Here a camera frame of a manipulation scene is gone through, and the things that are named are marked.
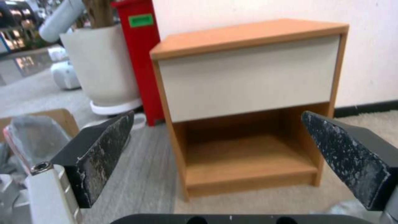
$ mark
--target white pipe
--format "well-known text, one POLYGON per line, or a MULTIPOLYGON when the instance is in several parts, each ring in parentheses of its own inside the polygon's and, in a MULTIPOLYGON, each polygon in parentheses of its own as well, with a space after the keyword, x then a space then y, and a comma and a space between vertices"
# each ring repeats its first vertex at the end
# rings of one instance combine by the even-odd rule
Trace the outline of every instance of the white pipe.
POLYGON ((39 34, 47 42, 56 42, 59 34, 65 33, 85 9, 81 0, 64 0, 41 25, 39 34))

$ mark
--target red bin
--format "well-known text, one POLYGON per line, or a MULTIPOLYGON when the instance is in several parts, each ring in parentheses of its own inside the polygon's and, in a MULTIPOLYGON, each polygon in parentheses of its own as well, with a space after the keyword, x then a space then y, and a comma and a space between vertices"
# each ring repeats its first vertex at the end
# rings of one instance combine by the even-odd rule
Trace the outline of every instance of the red bin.
POLYGON ((164 119, 149 51, 160 42, 152 0, 112 2, 117 8, 149 126, 164 119))

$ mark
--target shelf unit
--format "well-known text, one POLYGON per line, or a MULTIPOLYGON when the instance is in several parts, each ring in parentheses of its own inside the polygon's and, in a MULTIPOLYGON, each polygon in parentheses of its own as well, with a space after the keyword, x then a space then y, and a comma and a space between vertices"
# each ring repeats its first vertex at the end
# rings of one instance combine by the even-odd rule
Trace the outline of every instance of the shelf unit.
POLYGON ((347 24, 283 19, 172 35, 152 49, 186 200, 264 187, 320 184, 324 161, 300 116, 306 110, 333 116, 347 33, 347 24), (289 58, 294 55, 287 51, 290 48, 301 55, 289 58), (279 69, 278 62, 277 68, 264 69, 261 61, 253 62, 251 54, 256 55, 254 61, 263 55, 266 60, 280 60, 281 54, 295 70, 279 69), (241 58, 242 63, 234 67, 241 58), (301 64, 316 72, 311 76, 312 71, 300 69, 301 64), (291 84, 287 78, 304 81, 291 84), (277 87, 272 89, 269 81, 277 87), (263 90, 262 82, 272 92, 263 90), (252 88, 238 96, 225 92, 224 83, 227 88, 235 88, 235 83, 252 88), (206 92, 197 95, 200 88, 206 92))

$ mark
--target floor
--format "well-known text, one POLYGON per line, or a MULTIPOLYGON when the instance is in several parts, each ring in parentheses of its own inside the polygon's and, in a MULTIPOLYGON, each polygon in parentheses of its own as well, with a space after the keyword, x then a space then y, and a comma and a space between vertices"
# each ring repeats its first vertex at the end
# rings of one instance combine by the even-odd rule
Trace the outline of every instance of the floor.
MULTIPOLYGON (((66 108, 79 127, 104 117, 92 113, 82 90, 60 90, 48 69, 0 86, 0 117, 66 108)), ((398 111, 339 119, 368 127, 398 147, 398 111)), ((85 223, 109 223, 134 213, 309 213, 354 199, 325 165, 321 186, 281 187, 182 200, 164 124, 131 133, 131 141, 98 201, 83 210, 85 223)))
POLYGON ((52 65, 46 48, 22 51, 0 57, 0 86, 37 74, 52 65))

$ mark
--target white planter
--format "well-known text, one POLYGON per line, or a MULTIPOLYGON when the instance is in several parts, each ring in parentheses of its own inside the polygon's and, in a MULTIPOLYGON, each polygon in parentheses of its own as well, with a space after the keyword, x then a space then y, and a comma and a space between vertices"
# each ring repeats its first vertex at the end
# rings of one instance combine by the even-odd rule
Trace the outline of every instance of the white planter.
POLYGON ((79 29, 60 37, 95 113, 116 114, 141 105, 120 25, 79 29))

